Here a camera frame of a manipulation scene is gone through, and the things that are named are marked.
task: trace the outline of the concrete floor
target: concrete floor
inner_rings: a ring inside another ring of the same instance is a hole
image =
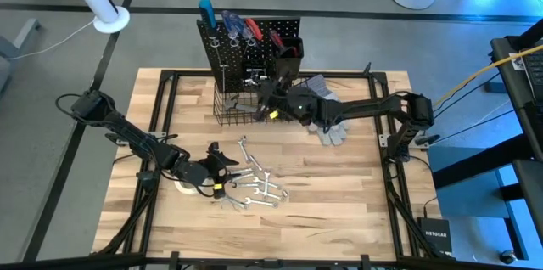
[[[121,4],[123,0],[114,0]],[[195,8],[198,0],[133,0],[132,6]],[[217,8],[400,12],[414,11],[392,0],[213,0]],[[82,0],[0,0],[0,34],[13,39],[30,17],[43,29],[30,45],[38,51],[92,20],[89,13],[2,10],[1,3],[82,5]],[[436,0],[428,14],[543,15],[542,0]],[[120,34],[101,90],[126,112],[139,67],[208,67],[191,14],[133,14]],[[490,40],[515,35],[529,23],[362,20],[307,17],[301,20],[306,69],[408,70],[417,92],[438,98],[487,65]],[[73,122],[54,108],[62,93],[89,86],[108,36],[88,28],[63,46],[21,61],[0,98],[0,262],[20,259],[42,209]],[[482,82],[495,72],[478,78]],[[507,101],[506,95],[477,91],[438,119],[431,133],[447,135],[481,120]],[[508,110],[504,104],[491,116]],[[512,136],[509,115],[441,143],[489,147]],[[104,131],[88,128],[48,230],[40,258],[84,256],[92,245],[109,180],[115,146]]]

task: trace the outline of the black pegboard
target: black pegboard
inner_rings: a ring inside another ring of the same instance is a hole
[[[247,46],[247,42],[241,35],[238,35],[239,44],[237,47],[230,46],[230,38],[228,37],[228,31],[224,26],[222,20],[217,20],[217,40],[220,43],[218,48],[211,47],[211,40],[208,38],[207,31],[204,27],[204,23],[201,20],[196,21],[202,43],[204,44],[205,53],[207,59],[210,62],[211,71],[213,77],[217,82],[217,86],[222,92],[222,68],[221,64],[227,65],[225,69],[225,89],[227,93],[242,92],[243,85],[241,80],[243,78],[244,70],[242,63],[246,59],[258,59],[264,60],[266,66],[273,68],[275,65],[275,59],[273,57],[273,42],[269,37],[270,29],[273,29],[279,33],[282,38],[298,37],[299,36],[299,22],[300,18],[253,18],[255,23],[259,26],[262,35],[264,36],[262,41],[257,41],[258,47]]]

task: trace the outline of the wire basket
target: wire basket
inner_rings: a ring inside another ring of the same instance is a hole
[[[306,87],[306,79],[300,78],[293,82],[293,86]],[[219,125],[245,125],[257,122],[289,122],[292,121],[284,113],[279,112],[279,116],[272,119],[269,116],[263,121],[253,119],[253,113],[258,108],[258,94],[251,87],[244,87],[239,80],[225,81],[225,90],[242,91],[236,93],[222,93],[222,87],[215,82],[215,91],[213,96],[213,115],[216,117]]]

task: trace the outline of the butcher block tabletop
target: butcher block tabletop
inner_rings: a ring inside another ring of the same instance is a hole
[[[161,71],[143,68],[137,74],[126,118],[144,130]],[[391,93],[411,89],[407,72],[390,71],[387,76]],[[348,121],[347,139],[338,147],[321,146],[318,136],[298,122],[220,126],[213,116],[214,84],[212,76],[180,78],[170,127],[170,134],[179,137],[168,143],[199,160],[207,155],[210,143],[218,142],[225,156],[240,162],[230,166],[237,169],[248,167],[237,143],[245,135],[248,152],[271,170],[270,182],[281,184],[289,197],[277,209],[250,205],[239,210],[199,194],[182,194],[174,182],[162,178],[147,256],[169,257],[179,251],[186,258],[356,261],[368,254],[372,261],[395,260],[373,118]],[[365,79],[327,79],[327,86],[342,101],[370,98]],[[164,120],[168,91],[166,85],[157,129]],[[120,147],[117,157],[129,154],[128,147]],[[428,160],[422,151],[411,154]],[[106,246],[129,217],[140,165],[133,156],[113,166],[93,250]],[[415,159],[405,163],[405,171],[413,216],[421,216],[424,202],[436,195],[432,173]],[[238,200],[246,196],[261,200],[252,188],[227,184],[226,191]],[[430,217],[440,216],[437,200],[427,208]],[[400,214],[398,218],[404,252],[409,254],[406,225]],[[142,221],[134,251],[142,237]]]

